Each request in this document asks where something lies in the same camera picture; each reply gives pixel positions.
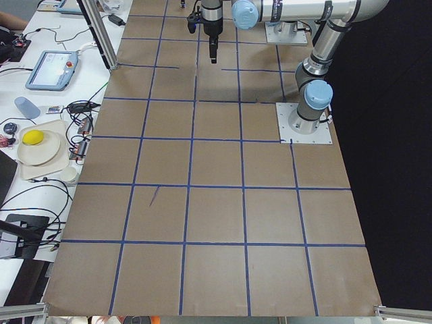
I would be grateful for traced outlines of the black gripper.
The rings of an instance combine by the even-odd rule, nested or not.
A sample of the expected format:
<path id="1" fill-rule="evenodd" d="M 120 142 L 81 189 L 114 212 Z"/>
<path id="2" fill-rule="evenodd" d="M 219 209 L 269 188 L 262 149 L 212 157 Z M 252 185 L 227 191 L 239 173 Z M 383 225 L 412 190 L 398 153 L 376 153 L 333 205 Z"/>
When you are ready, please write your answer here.
<path id="1" fill-rule="evenodd" d="M 209 50 L 211 63 L 217 63 L 217 49 L 219 35 L 223 32 L 223 19 L 210 21 L 202 19 L 204 32 L 209 37 Z"/>

